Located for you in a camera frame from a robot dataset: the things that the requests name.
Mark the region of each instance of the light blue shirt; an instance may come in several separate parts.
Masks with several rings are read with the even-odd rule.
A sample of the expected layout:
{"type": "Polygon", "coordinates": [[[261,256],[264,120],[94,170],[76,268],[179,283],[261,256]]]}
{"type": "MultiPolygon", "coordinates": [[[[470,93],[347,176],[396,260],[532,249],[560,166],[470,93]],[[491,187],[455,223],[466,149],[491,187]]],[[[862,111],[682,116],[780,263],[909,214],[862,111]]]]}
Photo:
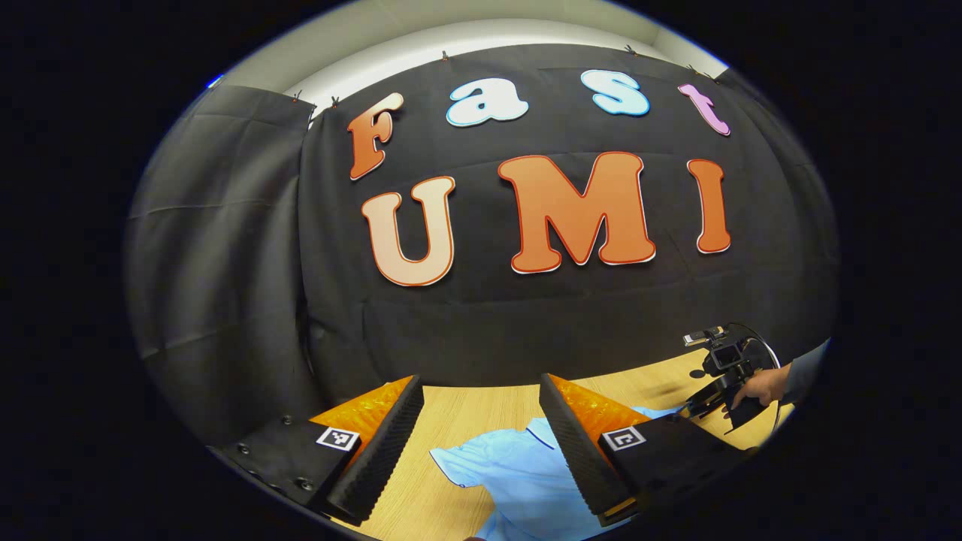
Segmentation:
{"type": "MultiPolygon", "coordinates": [[[[657,419],[681,408],[632,409],[657,419]]],[[[486,541],[581,541],[627,522],[601,527],[545,418],[532,419],[524,431],[495,430],[430,454],[454,484],[484,486],[491,494],[495,510],[475,534],[486,541]]]]}

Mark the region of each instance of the human hand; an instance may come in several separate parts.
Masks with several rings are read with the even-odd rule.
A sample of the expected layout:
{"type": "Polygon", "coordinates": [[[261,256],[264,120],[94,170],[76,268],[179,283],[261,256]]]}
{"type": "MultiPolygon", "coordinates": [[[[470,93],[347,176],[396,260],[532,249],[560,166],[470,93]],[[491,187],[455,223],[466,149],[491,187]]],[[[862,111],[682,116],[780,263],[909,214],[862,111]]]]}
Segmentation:
{"type": "MultiPolygon", "coordinates": [[[[731,402],[732,409],[738,407],[745,397],[758,399],[763,407],[768,407],[772,400],[781,400],[785,396],[785,386],[788,383],[788,371],[792,365],[786,367],[763,370],[752,376],[745,382],[745,385],[738,390],[735,399],[731,402]]],[[[725,412],[724,417],[730,417],[728,408],[724,407],[721,411],[725,412]]]]}

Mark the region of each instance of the ceiling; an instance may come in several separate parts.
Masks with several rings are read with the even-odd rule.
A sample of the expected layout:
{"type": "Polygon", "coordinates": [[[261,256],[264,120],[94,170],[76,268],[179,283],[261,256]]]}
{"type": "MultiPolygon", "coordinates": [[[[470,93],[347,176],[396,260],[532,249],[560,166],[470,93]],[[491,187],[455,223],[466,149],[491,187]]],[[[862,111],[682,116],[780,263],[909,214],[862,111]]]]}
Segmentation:
{"type": "Polygon", "coordinates": [[[650,19],[604,0],[358,0],[275,39],[235,65],[222,82],[284,92],[378,43],[445,24],[498,18],[566,22],[646,44],[660,32],[650,19]]]}

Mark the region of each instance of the wooden table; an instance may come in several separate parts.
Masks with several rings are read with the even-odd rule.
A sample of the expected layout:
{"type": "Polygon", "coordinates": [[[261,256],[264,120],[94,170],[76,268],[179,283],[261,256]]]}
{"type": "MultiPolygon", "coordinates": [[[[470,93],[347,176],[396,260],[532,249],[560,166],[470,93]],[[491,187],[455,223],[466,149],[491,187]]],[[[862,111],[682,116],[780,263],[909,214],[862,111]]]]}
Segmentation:
{"type": "MultiPolygon", "coordinates": [[[[704,349],[696,349],[645,367],[599,375],[574,382],[627,406],[669,409],[710,381],[694,379],[704,349]]],[[[461,488],[444,476],[428,452],[449,449],[485,432],[525,430],[532,418],[544,417],[538,405],[538,385],[515,387],[424,387],[424,408],[411,439],[378,500],[370,519],[359,528],[341,523],[384,541],[464,541],[476,533],[494,511],[483,486],[461,488]]],[[[792,411],[781,408],[781,424],[792,411]]],[[[775,408],[770,407],[731,434],[731,422],[719,409],[696,422],[739,449],[761,444],[769,437],[775,408]]]]}

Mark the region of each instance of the light blue letter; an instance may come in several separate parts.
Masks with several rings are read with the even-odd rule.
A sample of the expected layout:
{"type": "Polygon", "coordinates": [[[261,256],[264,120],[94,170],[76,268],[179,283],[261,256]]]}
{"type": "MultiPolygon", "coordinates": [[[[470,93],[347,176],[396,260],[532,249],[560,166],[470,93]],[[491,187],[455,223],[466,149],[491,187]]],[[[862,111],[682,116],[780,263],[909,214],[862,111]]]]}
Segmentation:
{"type": "Polygon", "coordinates": [[[581,74],[581,82],[595,92],[602,92],[592,99],[612,115],[641,116],[648,112],[648,99],[638,91],[638,83],[624,73],[589,69],[581,74]]]}
{"type": "Polygon", "coordinates": [[[528,112],[528,102],[518,99],[515,84],[507,79],[481,79],[451,93],[457,101],[447,110],[447,121],[458,127],[474,126],[489,118],[514,120],[528,112]],[[480,94],[472,96],[475,90],[480,94]]]}

